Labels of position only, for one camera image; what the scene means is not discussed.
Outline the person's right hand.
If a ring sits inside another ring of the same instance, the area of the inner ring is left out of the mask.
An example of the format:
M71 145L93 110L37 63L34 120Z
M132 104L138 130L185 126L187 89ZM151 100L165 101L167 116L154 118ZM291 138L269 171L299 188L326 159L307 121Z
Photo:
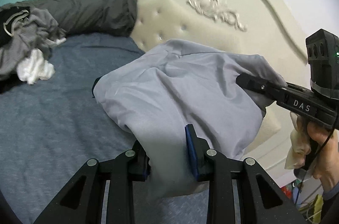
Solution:
M290 134L291 148L288 151L284 168L298 169L305 164L311 152L310 140L314 140L322 150L317 156L313 177L321 181L324 193L330 193L338 185L338 136L317 123L306 121L300 115L290 113L294 129Z

